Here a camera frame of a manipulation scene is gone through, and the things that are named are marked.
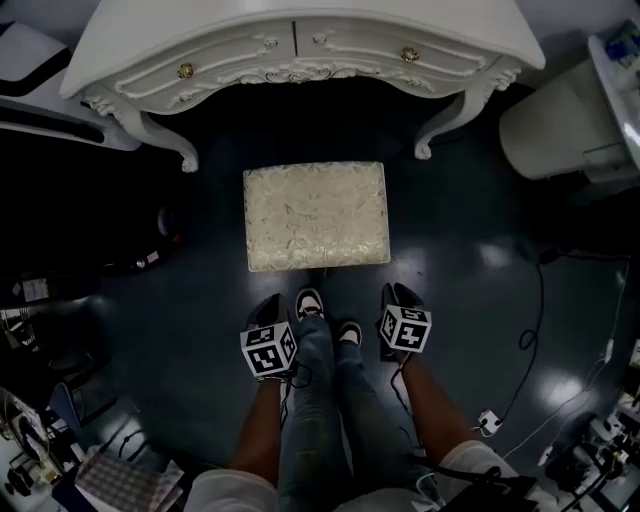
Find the sneaker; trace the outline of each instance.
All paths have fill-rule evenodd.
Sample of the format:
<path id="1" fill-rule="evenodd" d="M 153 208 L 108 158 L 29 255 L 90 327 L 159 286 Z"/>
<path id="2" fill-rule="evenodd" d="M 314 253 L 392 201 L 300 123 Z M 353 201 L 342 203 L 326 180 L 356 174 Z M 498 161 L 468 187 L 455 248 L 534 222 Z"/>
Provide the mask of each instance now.
<path id="1" fill-rule="evenodd" d="M 299 322 L 309 315 L 324 318 L 324 307 L 318 290 L 315 288 L 303 288 L 296 298 L 296 318 Z"/>
<path id="2" fill-rule="evenodd" d="M 362 329 L 357 322 L 345 322 L 338 330 L 339 343 L 355 343 L 360 346 L 362 343 Z"/>

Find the white cable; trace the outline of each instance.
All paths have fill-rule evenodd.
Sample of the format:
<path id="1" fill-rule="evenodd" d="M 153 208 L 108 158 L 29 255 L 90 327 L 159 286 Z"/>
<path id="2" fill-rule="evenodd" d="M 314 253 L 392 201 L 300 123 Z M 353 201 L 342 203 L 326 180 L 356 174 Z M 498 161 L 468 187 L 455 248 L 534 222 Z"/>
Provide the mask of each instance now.
<path id="1" fill-rule="evenodd" d="M 591 372 L 593 371 L 593 369 L 594 369 L 594 368 L 596 368 L 597 364 L 598 364 L 599 362 L 601 362 L 601 361 L 602 361 L 602 359 L 599 359 L 598 361 L 596 361 L 596 365 L 594 365 L 594 367 L 593 367 L 591 370 L 589 370 L 589 373 L 587 373 L 587 377 L 591 374 Z M 572 396 L 571 398 L 569 398 L 568 400 L 565 400 L 564 402 L 562 402 L 562 403 L 558 406 L 558 408 L 557 408 L 555 411 L 553 411 L 553 413 L 551 413 L 551 415 L 550 415 L 550 416 L 549 416 L 549 417 L 548 417 L 544 422 L 542 422 L 542 424 L 541 424 L 537 429 L 535 429 L 533 432 L 531 432 L 531 434 L 529 434 L 529 435 L 524 439 L 524 441 L 522 441 L 522 442 L 521 442 L 518 446 L 516 446 L 515 448 L 512 448 L 512 449 L 511 449 L 509 452 L 507 452 L 507 453 L 506 453 L 502 458 L 503 458 L 503 459 L 506 459 L 506 458 L 507 458 L 509 455 L 511 455 L 513 452 L 515 452 L 516 450 L 519 450 L 520 448 L 522 448 L 522 446 L 524 446 L 524 445 L 527 443 L 527 441 L 529 441 L 529 439 L 531 439 L 531 438 L 532 438 L 533 436 L 535 436 L 538 432 L 540 432 L 540 431 L 545 427 L 545 425 L 546 425 L 547 423 L 549 423 L 553 418 L 555 418 L 555 417 L 556 417 L 556 415 L 557 415 L 557 414 L 562 410 L 562 408 L 563 408 L 565 405 L 567 405 L 567 404 L 568 404 L 568 403 L 570 403 L 570 402 L 573 402 L 573 401 L 574 401 L 576 398 L 578 398 L 582 393 L 584 393 L 584 392 L 586 392 L 586 391 L 590 391 L 590 390 L 591 390 L 591 387 L 593 386 L 593 384 L 595 383 L 596 379 L 598 378 L 598 375 L 600 375 L 600 372 L 604 369 L 604 367 L 605 367 L 605 366 L 606 366 L 606 364 L 603 364 L 603 365 L 600 367 L 600 369 L 596 372 L 596 374 L 595 374 L 595 375 L 593 376 L 593 378 L 591 379 L 591 382 L 590 382 L 587 386 L 585 386 L 583 389 L 581 389 L 578 393 L 576 393 L 575 395 L 573 395 L 573 396 Z M 561 428 L 564 428 L 564 426 L 565 426 L 565 425 L 566 425 L 566 423 L 568 422 L 569 418 L 570 418 L 570 417 L 571 417 L 571 416 L 572 416 L 572 415 L 573 415 L 577 410 L 579 410 L 579 409 L 580 409 L 584 404 L 586 404 L 586 403 L 587 403 L 587 401 L 588 401 L 588 397 L 589 397 L 589 395 L 587 395 L 587 400 L 585 400 L 583 403 L 581 403 L 581 404 L 580 404 L 580 406 L 576 407 L 576 408 L 575 408 L 575 410 L 573 410 L 573 411 L 569 414 L 569 416 L 565 419 L 564 423 L 562 424 L 562 427 L 561 427 Z"/>
<path id="2" fill-rule="evenodd" d="M 613 339 L 616 334 L 616 329 L 618 327 L 618 318 L 620 316 L 620 308 L 622 306 L 622 296 L 624 295 L 624 290 L 627 287 L 627 277 L 629 276 L 629 266 L 631 264 L 631 260 L 627 260 L 627 268 L 624 271 L 624 280 L 622 282 L 622 290 L 620 290 L 620 295 L 618 295 L 618 304 L 616 305 L 616 315 L 613 319 L 613 327 L 611 327 L 611 334 L 609 335 L 609 339 Z"/>
<path id="3" fill-rule="evenodd" d="M 424 510 L 425 512 L 430 512 L 430 511 L 438 511 L 441 509 L 441 507 L 444 507 L 445 503 L 444 500 L 442 498 L 440 498 L 438 501 L 439 503 L 435 503 L 429 496 L 427 496 L 423 491 L 422 488 L 420 487 L 420 484 L 422 483 L 423 480 L 432 477 L 433 475 L 435 475 L 435 473 L 427 473 L 426 475 L 422 475 L 420 478 L 418 478 L 418 480 L 416 481 L 416 489 L 418 490 L 418 492 L 420 493 L 420 495 L 426 500 L 426 501 L 430 501 L 430 505 L 429 508 L 426 509 L 421 509 Z"/>
<path id="4" fill-rule="evenodd" d="M 615 312 L 615 316 L 613 319 L 613 326 L 611 327 L 611 334 L 609 335 L 609 340 L 612 340 L 613 337 L 615 336 L 616 333 L 616 329 L 618 327 L 618 318 L 620 317 L 620 309 L 622 306 L 622 297 L 624 295 L 624 291 L 625 288 L 627 287 L 627 277 L 629 276 L 629 266 L 630 266 L 631 260 L 627 261 L 627 265 L 626 265 L 626 269 L 624 272 L 624 279 L 622 282 L 622 289 L 620 290 L 620 294 L 618 295 L 618 302 L 616 304 L 616 312 Z M 591 370 L 589 370 L 589 373 L 587 373 L 587 375 L 585 376 L 585 378 L 583 379 L 585 382 L 586 380 L 589 378 L 589 375 L 591 375 L 591 372 L 593 372 L 593 370 L 595 370 L 595 368 L 597 368 L 598 363 L 605 361 L 605 363 L 600 367 L 600 369 L 596 372 L 596 374 L 593 376 L 593 378 L 591 379 L 591 382 L 589 384 L 587 384 L 583 389 L 581 389 L 577 394 L 575 394 L 574 396 L 572 396 L 571 398 L 569 398 L 568 400 L 562 402 L 558 408 L 553 411 L 553 413 L 551 413 L 551 416 L 549 416 L 537 429 L 535 429 L 533 432 L 531 432 L 531 434 L 529 434 L 524 441 L 522 441 L 518 446 L 516 446 L 515 448 L 512 448 L 510 451 L 508 451 L 506 453 L 506 455 L 504 455 L 503 459 L 506 459 L 509 455 L 511 455 L 513 452 L 515 452 L 516 450 L 519 450 L 520 448 L 522 448 L 522 446 L 524 446 L 527 441 L 529 441 L 529 439 L 531 439 L 533 436 L 535 436 L 538 432 L 540 432 L 545 425 L 547 425 L 547 423 L 549 423 L 553 418 L 556 417 L 556 415 L 562 410 L 562 408 L 567 405 L 569 402 L 572 402 L 573 400 L 575 400 L 576 398 L 578 398 L 582 393 L 584 392 L 588 392 L 591 391 L 591 387 L 593 386 L 593 384 L 595 383 L 596 379 L 598 378 L 598 376 L 600 375 L 600 372 L 603 370 L 603 368 L 605 366 L 607 366 L 607 363 L 609 362 L 608 360 L 606 360 L 605 358 L 601 358 L 598 359 L 595 363 L 595 365 L 593 366 L 593 368 L 591 368 Z M 587 402 L 589 401 L 589 395 L 587 395 L 587 399 L 580 404 L 578 407 L 576 407 L 571 413 L 569 413 L 569 415 L 567 416 L 567 418 L 565 418 L 565 420 L 562 422 L 562 425 L 560 426 L 560 430 L 558 431 L 558 433 L 556 434 L 556 436 L 553 438 L 553 441 L 551 441 L 551 443 L 549 444 L 549 446 L 552 446 L 553 443 L 556 442 L 556 440 L 558 439 L 558 437 L 560 436 L 560 433 L 564 430 L 564 427 L 567 425 L 567 423 L 569 422 L 569 419 L 573 416 L 573 414 L 575 414 L 581 407 L 583 407 Z"/>
<path id="5" fill-rule="evenodd" d="M 486 429 L 484 427 L 471 427 L 471 430 L 474 432 L 480 432 L 482 437 L 493 437 L 496 435 L 495 432 L 493 434 L 485 434 L 484 432 Z"/>

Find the black cable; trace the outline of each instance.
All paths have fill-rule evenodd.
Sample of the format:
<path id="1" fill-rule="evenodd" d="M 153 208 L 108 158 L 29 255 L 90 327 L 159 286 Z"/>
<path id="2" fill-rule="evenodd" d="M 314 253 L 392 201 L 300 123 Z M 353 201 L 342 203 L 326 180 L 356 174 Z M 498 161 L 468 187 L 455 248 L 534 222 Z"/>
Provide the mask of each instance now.
<path id="1" fill-rule="evenodd" d="M 391 376 L 391 388 L 393 389 L 394 393 L 396 394 L 396 398 L 398 399 L 398 402 L 400 402 L 400 404 L 402 405 L 402 408 L 405 410 L 405 412 L 409 415 L 409 417 L 414 420 L 415 419 L 413 417 L 413 414 L 411 413 L 411 410 L 409 409 L 409 407 L 407 406 L 407 404 L 404 403 L 404 400 L 402 399 L 402 395 L 400 395 L 400 391 L 398 390 L 398 388 L 395 385 L 395 380 L 396 377 L 398 375 L 400 375 L 400 373 L 402 372 L 402 370 L 404 369 L 405 365 L 409 362 L 409 359 L 411 359 L 411 357 L 413 356 L 413 352 L 407 352 L 407 356 L 405 358 L 405 360 L 402 362 L 402 364 L 400 364 L 398 366 L 398 369 L 395 371 L 395 373 Z"/>
<path id="2" fill-rule="evenodd" d="M 412 450 L 423 450 L 424 448 L 422 446 L 418 446 L 413 444 L 413 441 L 411 440 L 411 435 L 409 434 L 409 431 L 404 428 L 404 427 L 398 427 L 399 430 L 401 430 L 402 432 L 404 432 L 404 435 L 407 436 L 407 441 L 409 441 L 409 448 L 411 448 Z"/>
<path id="3" fill-rule="evenodd" d="M 131 421 L 132 417 L 133 417 L 133 414 L 129 414 L 129 416 L 127 416 L 124 423 L 120 425 L 118 429 L 111 435 L 111 437 L 107 439 L 107 442 L 100 447 L 100 449 L 98 450 L 99 453 L 105 453 L 107 451 L 109 446 L 111 446 L 111 443 L 113 443 L 116 440 L 116 437 L 118 437 L 120 432 L 122 432 L 124 428 L 129 424 L 129 421 Z"/>
<path id="4" fill-rule="evenodd" d="M 287 421 L 287 417 L 289 416 L 289 408 L 287 407 L 287 399 L 289 398 L 289 393 L 291 393 L 291 379 L 287 380 L 287 388 L 284 392 L 284 400 L 282 400 L 282 404 L 280 405 L 280 430 L 284 427 L 284 422 Z"/>
<path id="5" fill-rule="evenodd" d="M 124 438 L 124 440 L 122 441 L 122 444 L 120 445 L 120 450 L 118 450 L 118 458 L 122 458 L 122 450 L 124 450 L 124 447 L 129 442 L 129 440 L 133 436 L 141 434 L 142 432 L 144 432 L 144 430 L 142 429 L 136 430 L 135 432 L 133 432 L 132 434 L 129 434 L 127 437 Z"/>
<path id="6" fill-rule="evenodd" d="M 455 471 L 453 469 L 448 469 L 448 468 L 439 466 L 438 464 L 431 462 L 427 457 L 417 457 L 416 455 L 407 455 L 407 459 L 409 460 L 409 462 L 413 462 L 414 464 L 420 464 L 421 466 L 425 466 L 429 469 L 432 469 L 433 471 L 440 473 L 444 476 L 456 478 L 458 480 L 465 480 L 467 482 L 496 483 L 496 484 L 503 484 L 503 485 L 506 484 L 510 486 L 510 484 L 514 480 L 514 478 L 504 478 L 504 477 L 494 476 L 486 473 L 467 473 L 464 471 Z"/>
<path id="7" fill-rule="evenodd" d="M 135 452 L 133 452 L 133 454 L 127 459 L 127 462 L 133 462 L 134 460 L 136 460 L 136 457 L 140 455 L 142 450 L 144 450 L 148 444 L 149 444 L 149 441 L 145 439 L 142 442 L 142 444 L 138 447 L 138 449 Z"/>
<path id="8" fill-rule="evenodd" d="M 409 447 L 410 448 L 412 448 L 414 450 L 423 450 L 424 451 L 424 446 L 422 445 L 422 440 L 420 439 L 420 433 L 419 433 L 419 430 L 418 430 L 418 424 L 416 423 L 416 418 L 413 415 L 413 413 L 411 412 L 411 410 L 409 409 L 409 407 L 407 406 L 407 404 L 404 403 L 404 400 L 402 399 L 402 395 L 400 394 L 400 390 L 395 385 L 396 377 L 398 375 L 400 375 L 402 370 L 404 370 L 404 367 L 409 362 L 409 359 L 411 359 L 412 357 L 413 357 L 413 352 L 407 352 L 407 355 L 405 356 L 404 361 L 402 361 L 402 363 L 398 366 L 398 369 L 391 376 L 390 384 L 391 384 L 391 389 L 393 389 L 393 392 L 396 394 L 396 398 L 398 399 L 398 402 L 400 402 L 400 405 L 402 405 L 402 408 L 405 410 L 405 412 L 407 413 L 407 415 L 411 418 L 411 421 L 413 422 L 413 428 L 416 431 L 416 437 L 418 439 L 418 446 L 413 445 L 413 443 L 411 442 L 411 436 L 409 435 L 409 432 L 406 431 L 406 429 L 404 429 L 402 427 L 399 427 L 400 430 L 402 430 L 407 435 L 407 438 L 409 439 Z"/>
<path id="9" fill-rule="evenodd" d="M 629 261 L 631 256 L 587 256 L 582 254 L 570 254 L 558 251 L 558 256 L 570 258 L 573 260 L 590 260 L 590 261 Z"/>
<path id="10" fill-rule="evenodd" d="M 304 388 L 310 386 L 311 382 L 313 382 L 313 370 L 311 370 L 311 368 L 309 368 L 308 366 L 306 366 L 306 365 L 304 365 L 302 363 L 298 363 L 298 366 L 302 366 L 303 368 L 305 368 L 307 370 L 307 372 L 309 372 L 309 380 L 307 381 L 307 383 L 304 386 L 296 386 L 293 383 L 292 379 L 290 379 L 291 385 L 296 389 L 304 389 Z"/>
<path id="11" fill-rule="evenodd" d="M 538 273 L 538 278 L 540 280 L 540 305 L 538 308 L 538 317 L 536 320 L 536 325 L 534 329 L 526 329 L 520 334 L 520 338 L 518 339 L 518 348 L 522 351 L 527 351 L 529 348 L 533 346 L 533 353 L 531 354 L 531 360 L 529 361 L 529 366 L 527 366 L 527 371 L 524 373 L 520 384 L 516 388 L 515 393 L 513 394 L 513 398 L 507 407 L 506 412 L 502 415 L 500 419 L 500 425 L 504 423 L 513 408 L 518 396 L 520 395 L 520 391 L 524 387 L 527 379 L 529 378 L 529 374 L 531 373 L 531 369 L 533 368 L 534 363 L 536 362 L 536 357 L 538 356 L 538 345 L 540 344 L 540 327 L 542 326 L 542 319 L 544 318 L 544 277 L 542 276 L 542 269 L 540 268 L 540 263 L 536 265 L 536 272 Z"/>
<path id="12" fill-rule="evenodd" d="M 297 364 L 298 366 L 302 366 L 307 370 L 307 372 L 309 372 L 309 379 L 307 380 L 306 384 L 302 386 L 296 386 L 293 383 L 293 377 L 289 377 L 287 379 L 287 387 L 284 392 L 284 399 L 282 400 L 282 405 L 280 406 L 280 429 L 281 430 L 284 427 L 285 421 L 287 421 L 287 418 L 289 417 L 289 407 L 287 406 L 287 399 L 289 398 L 289 393 L 291 393 L 291 388 L 304 389 L 306 387 L 309 387 L 311 385 L 311 382 L 313 382 L 313 370 L 302 363 L 297 363 Z"/>

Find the white cloth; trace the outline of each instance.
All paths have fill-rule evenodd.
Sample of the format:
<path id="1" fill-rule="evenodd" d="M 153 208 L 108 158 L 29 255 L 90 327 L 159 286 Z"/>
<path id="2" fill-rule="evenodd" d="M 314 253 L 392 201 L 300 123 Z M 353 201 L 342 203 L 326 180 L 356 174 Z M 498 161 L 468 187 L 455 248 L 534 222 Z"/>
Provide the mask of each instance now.
<path id="1" fill-rule="evenodd" d="M 456 471 L 485 473 L 498 466 L 504 477 L 517 473 L 491 448 L 479 441 L 469 441 L 454 448 L 442 466 Z M 467 485 L 462 480 L 438 477 L 438 490 L 445 502 L 452 500 Z M 540 488 L 529 496 L 538 502 L 540 512 L 557 512 L 556 500 Z M 266 480 L 249 473 L 219 469 L 196 478 L 185 512 L 275 512 L 278 493 Z M 382 489 L 343 503 L 335 512 L 423 512 L 429 508 L 424 498 L 406 489 Z"/>

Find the upholstered stool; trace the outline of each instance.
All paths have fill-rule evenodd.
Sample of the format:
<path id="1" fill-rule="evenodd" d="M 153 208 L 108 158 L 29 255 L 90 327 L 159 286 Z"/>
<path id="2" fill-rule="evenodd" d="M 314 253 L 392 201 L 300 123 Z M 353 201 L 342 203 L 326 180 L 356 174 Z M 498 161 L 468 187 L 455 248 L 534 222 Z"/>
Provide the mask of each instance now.
<path id="1" fill-rule="evenodd" d="M 327 162 L 245 171 L 249 270 L 388 263 L 384 168 Z"/>

